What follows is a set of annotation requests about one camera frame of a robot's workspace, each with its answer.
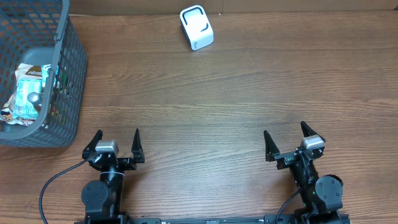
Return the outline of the white barcode scanner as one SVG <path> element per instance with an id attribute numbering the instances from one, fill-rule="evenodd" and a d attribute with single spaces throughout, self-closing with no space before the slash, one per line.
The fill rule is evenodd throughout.
<path id="1" fill-rule="evenodd" d="M 179 15 L 181 27 L 193 51 L 214 42 L 214 32 L 204 8 L 193 5 L 183 9 Z"/>

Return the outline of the beige brown snack bag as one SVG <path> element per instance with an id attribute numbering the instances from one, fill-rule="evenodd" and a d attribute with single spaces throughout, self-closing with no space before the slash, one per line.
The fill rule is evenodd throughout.
<path id="1" fill-rule="evenodd" d="M 30 126 L 35 119 L 23 119 L 23 118 L 14 118 L 13 111 L 15 109 L 15 100 L 16 100 L 16 90 L 17 84 L 21 79 L 41 79 L 42 80 L 42 91 L 44 98 L 44 88 L 46 79 L 49 77 L 49 69 L 51 68 L 51 64 L 47 65 L 30 65 L 26 63 L 21 63 L 17 70 L 15 71 L 16 77 L 16 89 L 9 98 L 8 102 L 4 104 L 1 110 L 1 121 L 6 122 L 7 124 L 14 125 L 23 125 Z"/>

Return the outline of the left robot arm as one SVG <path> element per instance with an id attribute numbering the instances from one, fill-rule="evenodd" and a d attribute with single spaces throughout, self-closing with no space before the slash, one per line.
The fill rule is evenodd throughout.
<path id="1" fill-rule="evenodd" d="M 125 172 L 136 170 L 145 162 L 140 132 L 137 129 L 132 142 L 131 157 L 118 157 L 119 148 L 114 140 L 102 139 L 97 130 L 82 152 L 90 167 L 100 171 L 99 179 L 87 183 L 81 191 L 85 205 L 85 223 L 132 223 L 128 212 L 121 211 Z"/>

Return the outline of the teal wipes packet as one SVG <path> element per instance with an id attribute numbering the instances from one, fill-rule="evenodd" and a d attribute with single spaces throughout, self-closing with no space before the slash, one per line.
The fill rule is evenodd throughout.
<path id="1" fill-rule="evenodd" d="M 28 100 L 30 93 L 41 93 L 41 79 L 21 79 L 17 84 L 15 109 L 13 111 L 14 118 L 36 119 L 39 112 L 34 105 Z"/>

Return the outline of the grey plastic mesh basket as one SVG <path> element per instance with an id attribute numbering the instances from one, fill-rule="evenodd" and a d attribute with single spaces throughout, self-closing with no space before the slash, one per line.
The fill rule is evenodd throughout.
<path id="1" fill-rule="evenodd" d="M 1 144 L 63 147 L 75 140 L 87 56 L 62 1 L 1 1 L 1 104 L 16 90 L 22 63 L 49 65 L 42 111 L 29 126 L 1 122 Z"/>

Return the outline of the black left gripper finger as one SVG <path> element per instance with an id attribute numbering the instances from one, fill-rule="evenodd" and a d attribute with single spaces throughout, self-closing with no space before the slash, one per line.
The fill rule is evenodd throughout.
<path id="1" fill-rule="evenodd" d="M 95 147 L 100 140 L 102 140 L 103 132 L 102 130 L 97 130 L 93 139 L 88 143 L 88 145 L 83 149 L 82 154 L 91 154 L 95 151 Z"/>
<path id="2" fill-rule="evenodd" d="M 135 163 L 145 163 L 145 155 L 141 144 L 141 135 L 139 129 L 136 129 L 132 142 L 131 152 Z"/>

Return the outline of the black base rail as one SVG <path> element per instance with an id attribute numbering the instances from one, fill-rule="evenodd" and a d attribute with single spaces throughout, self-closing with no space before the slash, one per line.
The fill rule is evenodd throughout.
<path id="1" fill-rule="evenodd" d="M 76 224 L 83 223 L 131 223 L 131 224 L 275 224 L 276 215 L 265 215 L 264 217 L 239 217 L 239 218 L 208 218 L 208 219 L 171 219 L 161 220 L 159 218 L 130 218 L 127 221 L 122 218 L 111 220 L 111 221 L 95 221 L 92 222 L 90 219 L 79 222 Z M 291 215 L 280 215 L 277 221 L 278 224 L 293 224 L 294 219 Z M 351 220 L 348 215 L 342 215 L 341 219 L 335 219 L 331 221 L 320 221 L 314 220 L 311 223 L 342 223 L 350 224 Z"/>

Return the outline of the yellow dish soap bottle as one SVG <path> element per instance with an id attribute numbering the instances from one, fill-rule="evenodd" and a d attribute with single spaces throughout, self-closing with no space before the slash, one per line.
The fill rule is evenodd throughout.
<path id="1" fill-rule="evenodd" d="M 42 108 L 43 94 L 32 92 L 27 96 L 28 101 L 33 105 L 34 109 L 39 113 Z"/>

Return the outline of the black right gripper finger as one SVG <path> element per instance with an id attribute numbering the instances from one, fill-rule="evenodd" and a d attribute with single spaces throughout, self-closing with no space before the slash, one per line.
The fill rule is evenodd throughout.
<path id="1" fill-rule="evenodd" d="M 303 132 L 303 138 L 308 137 L 308 136 L 313 136 L 313 135 L 319 135 L 316 131 L 314 131 L 305 121 L 300 122 L 301 129 Z"/>
<path id="2" fill-rule="evenodd" d="M 275 161 L 275 156 L 278 156 L 280 151 L 267 130 L 264 130 L 264 140 L 266 144 L 266 161 Z"/>

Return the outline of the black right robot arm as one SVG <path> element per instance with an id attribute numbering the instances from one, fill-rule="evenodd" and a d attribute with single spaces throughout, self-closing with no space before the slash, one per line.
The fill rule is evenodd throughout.
<path id="1" fill-rule="evenodd" d="M 348 215 L 341 214 L 343 207 L 343 181 L 336 175 L 320 177 L 314 166 L 314 160 L 321 157 L 326 140 L 315 132 L 306 122 L 300 122 L 303 138 L 294 151 L 281 153 L 271 135 L 264 131 L 266 161 L 276 161 L 277 168 L 290 169 L 297 191 L 284 202 L 274 218 L 274 223 L 350 223 Z M 300 195 L 303 208 L 293 214 L 282 217 L 284 208 Z"/>

